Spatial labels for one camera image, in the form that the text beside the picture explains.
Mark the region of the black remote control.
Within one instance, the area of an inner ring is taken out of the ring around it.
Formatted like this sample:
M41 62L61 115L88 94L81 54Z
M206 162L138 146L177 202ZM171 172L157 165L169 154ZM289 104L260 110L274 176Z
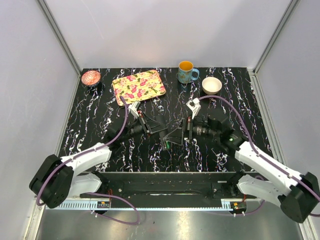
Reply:
M160 141L161 143L161 147L162 147L162 150L163 151L168 151L171 149L171 145L170 145L170 148L167 147L167 140L165 140L164 138Z

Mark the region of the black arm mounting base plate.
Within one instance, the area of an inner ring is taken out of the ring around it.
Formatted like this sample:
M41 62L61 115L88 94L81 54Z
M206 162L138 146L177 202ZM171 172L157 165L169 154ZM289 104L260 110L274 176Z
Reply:
M235 172L98 172L101 194L126 200L151 196L249 200L232 181Z

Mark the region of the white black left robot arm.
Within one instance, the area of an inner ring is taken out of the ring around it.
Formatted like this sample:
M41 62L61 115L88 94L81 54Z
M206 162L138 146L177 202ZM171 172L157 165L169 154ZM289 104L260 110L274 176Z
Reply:
M66 198L87 192L98 198L106 196L109 189L103 178L98 173L83 173L108 162L122 142L136 135L161 134L167 129L161 116L150 118L139 112L132 123L123 122L120 128L111 128L103 140L92 147L69 156L47 156L29 183L29 189L36 195L36 204L54 209Z

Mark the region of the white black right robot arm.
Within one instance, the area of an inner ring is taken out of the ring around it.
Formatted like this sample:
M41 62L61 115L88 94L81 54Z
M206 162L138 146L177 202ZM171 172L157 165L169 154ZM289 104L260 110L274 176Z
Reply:
M288 218L300 224L312 215L320 202L319 182L314 174L302 174L260 151L240 131L227 125L223 117L208 116L201 122L189 116L163 140L167 144L181 145L183 140L197 137L213 140L227 155L264 177L259 180L246 173L236 173L225 186L231 197L239 198L244 194L260 198L276 205Z

